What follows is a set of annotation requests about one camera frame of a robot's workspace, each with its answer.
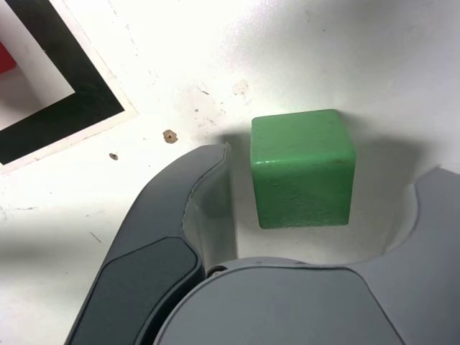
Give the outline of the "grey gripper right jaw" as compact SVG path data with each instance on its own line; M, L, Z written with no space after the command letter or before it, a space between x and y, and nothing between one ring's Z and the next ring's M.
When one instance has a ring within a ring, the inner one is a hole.
M253 257L225 262L173 309L156 344L457 344L459 175L412 190L410 236L353 264Z

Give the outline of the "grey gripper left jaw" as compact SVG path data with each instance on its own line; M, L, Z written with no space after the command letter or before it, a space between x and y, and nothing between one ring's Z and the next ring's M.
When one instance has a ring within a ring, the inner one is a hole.
M146 184L123 220L68 344L152 344L175 306L237 256L228 144L204 145Z

